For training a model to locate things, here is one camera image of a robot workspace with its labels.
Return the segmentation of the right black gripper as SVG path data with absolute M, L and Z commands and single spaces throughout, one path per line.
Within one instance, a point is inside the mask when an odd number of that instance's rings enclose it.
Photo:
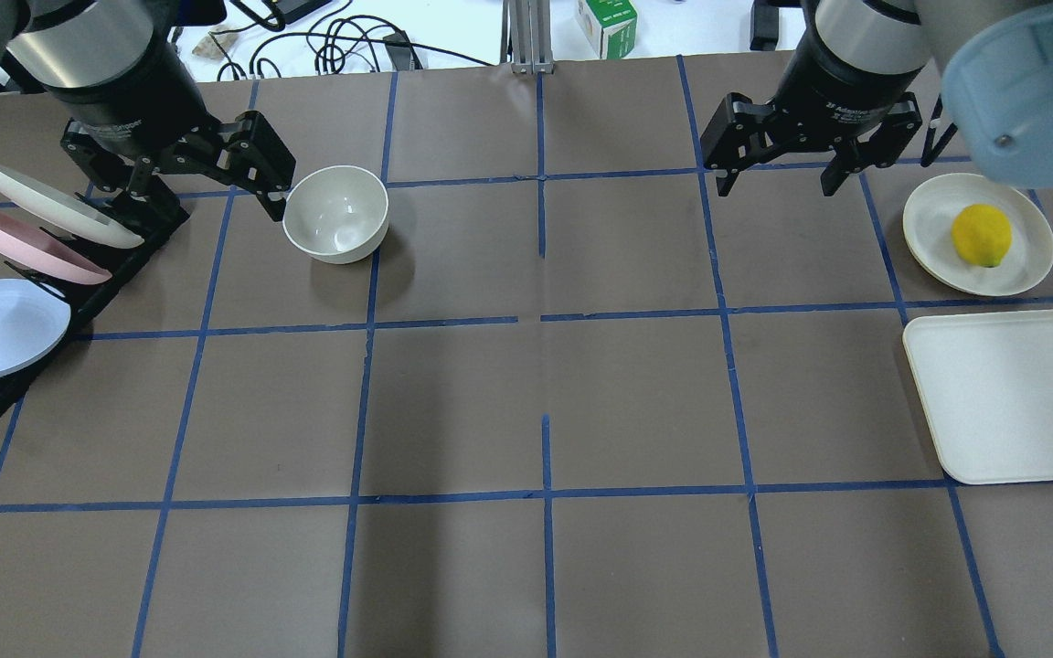
M 824 196 L 834 196 L 852 174 L 894 165 L 922 125 L 918 97 L 907 91 L 920 69 L 861 69 L 830 49 L 819 29 L 807 28 L 771 103 L 727 93 L 707 122 L 699 145 L 718 195 L 728 196 L 742 172 L 784 151 L 823 153 L 833 146 L 820 175 Z

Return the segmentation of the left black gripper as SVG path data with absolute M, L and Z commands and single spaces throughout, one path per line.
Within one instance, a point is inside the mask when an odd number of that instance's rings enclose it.
M 163 37 L 150 37 L 113 79 L 62 89 L 61 101 L 84 133 L 61 139 L 64 154 L 99 191 L 95 204 L 137 236 L 171 234 L 188 221 L 157 168 L 250 192 L 272 221 L 283 220 L 296 168 L 292 151 L 263 113 L 247 109 L 230 123 L 210 115 Z

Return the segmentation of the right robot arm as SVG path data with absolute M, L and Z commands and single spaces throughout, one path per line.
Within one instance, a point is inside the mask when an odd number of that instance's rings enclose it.
M 822 191 L 894 165 L 922 125 L 910 84 L 929 62 L 941 89 L 923 165 L 956 136 L 987 178 L 1053 187 L 1053 1 L 803 1 L 806 29 L 771 100 L 729 93 L 699 138 L 726 196 L 783 154 L 829 153 Z

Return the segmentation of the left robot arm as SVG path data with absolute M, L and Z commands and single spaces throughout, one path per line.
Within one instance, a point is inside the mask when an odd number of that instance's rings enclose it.
M 160 175 L 247 191 L 281 221 L 296 161 L 262 113 L 208 112 L 171 41 L 212 27 L 226 1 L 0 1 L 0 66 L 69 112 L 63 149 L 99 190 L 138 201 Z

